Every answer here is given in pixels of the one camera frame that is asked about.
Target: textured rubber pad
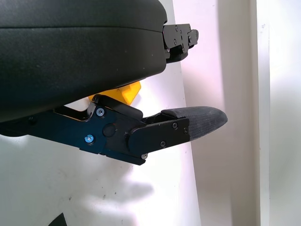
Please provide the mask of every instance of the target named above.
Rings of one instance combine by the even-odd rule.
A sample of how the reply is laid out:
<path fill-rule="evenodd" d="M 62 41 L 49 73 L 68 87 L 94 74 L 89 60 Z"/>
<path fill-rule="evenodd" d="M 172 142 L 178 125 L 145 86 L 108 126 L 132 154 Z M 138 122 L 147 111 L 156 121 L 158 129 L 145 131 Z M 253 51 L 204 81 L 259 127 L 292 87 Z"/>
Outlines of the textured rubber pad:
<path fill-rule="evenodd" d="M 176 108 L 163 110 L 162 113 L 176 118 L 188 118 L 190 141 L 217 130 L 228 121 L 226 114 L 214 107 Z"/>

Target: silver screw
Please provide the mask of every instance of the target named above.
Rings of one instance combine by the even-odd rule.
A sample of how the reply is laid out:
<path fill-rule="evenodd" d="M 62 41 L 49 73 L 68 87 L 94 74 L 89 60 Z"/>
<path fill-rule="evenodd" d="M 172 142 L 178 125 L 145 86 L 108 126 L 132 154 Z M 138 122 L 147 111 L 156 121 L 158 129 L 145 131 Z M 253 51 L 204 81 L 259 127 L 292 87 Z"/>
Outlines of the silver screw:
<path fill-rule="evenodd" d="M 177 129 L 177 128 L 178 128 L 178 124 L 177 124 L 177 123 L 174 123 L 174 124 L 173 124 L 173 128 L 174 128 L 174 129 Z"/>
<path fill-rule="evenodd" d="M 160 146 L 161 146 L 162 148 L 164 148 L 164 147 L 166 146 L 166 142 L 165 142 L 165 141 L 162 141 L 162 142 L 160 143 Z"/>
<path fill-rule="evenodd" d="M 103 108 L 98 108 L 96 110 L 96 114 L 99 116 L 99 117 L 103 117 L 104 116 L 104 109 Z"/>
<path fill-rule="evenodd" d="M 141 155 L 141 158 L 142 159 L 147 159 L 147 156 L 148 156 L 147 154 L 143 154 L 143 155 Z"/>
<path fill-rule="evenodd" d="M 88 136 L 85 137 L 85 142 L 86 142 L 86 143 L 90 144 L 90 143 L 92 143 L 93 141 L 94 141 L 94 136 L 88 135 Z"/>

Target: blue screw head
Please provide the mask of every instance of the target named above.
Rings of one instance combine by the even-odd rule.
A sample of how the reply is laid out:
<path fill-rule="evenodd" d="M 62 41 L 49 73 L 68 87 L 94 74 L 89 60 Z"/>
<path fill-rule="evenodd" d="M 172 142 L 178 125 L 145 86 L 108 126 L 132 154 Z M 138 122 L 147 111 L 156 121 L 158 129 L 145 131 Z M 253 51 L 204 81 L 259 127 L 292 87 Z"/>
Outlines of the blue screw head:
<path fill-rule="evenodd" d="M 86 142 L 86 143 L 90 144 L 90 143 L 92 143 L 93 141 L 94 141 L 94 136 L 88 135 L 88 136 L 85 137 L 85 142 Z"/>

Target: white wall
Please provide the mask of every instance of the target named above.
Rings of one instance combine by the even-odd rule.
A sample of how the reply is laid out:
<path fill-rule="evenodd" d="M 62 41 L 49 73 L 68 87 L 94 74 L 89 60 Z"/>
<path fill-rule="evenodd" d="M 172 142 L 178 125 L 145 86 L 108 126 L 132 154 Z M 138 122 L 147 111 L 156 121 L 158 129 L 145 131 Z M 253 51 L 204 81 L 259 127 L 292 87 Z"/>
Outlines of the white wall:
<path fill-rule="evenodd" d="M 254 7 L 249 0 L 174 0 L 176 22 L 199 31 L 198 45 L 181 62 L 187 106 L 214 106 L 229 118 L 192 142 L 202 226 L 256 225 Z"/>
<path fill-rule="evenodd" d="M 270 1 L 270 225 L 301 224 L 301 2 Z"/>

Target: metal pivot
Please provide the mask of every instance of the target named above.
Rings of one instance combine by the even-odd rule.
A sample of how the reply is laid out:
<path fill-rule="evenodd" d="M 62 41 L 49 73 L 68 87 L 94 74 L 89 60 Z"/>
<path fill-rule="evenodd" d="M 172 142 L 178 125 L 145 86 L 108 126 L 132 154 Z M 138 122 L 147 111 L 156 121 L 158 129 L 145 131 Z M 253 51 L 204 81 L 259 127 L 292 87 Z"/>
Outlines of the metal pivot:
<path fill-rule="evenodd" d="M 80 150 L 141 165 L 148 153 L 190 140 L 182 131 L 189 119 L 143 113 L 110 97 L 96 95 L 87 110 L 66 106 L 0 123 L 0 131 L 32 135 Z"/>

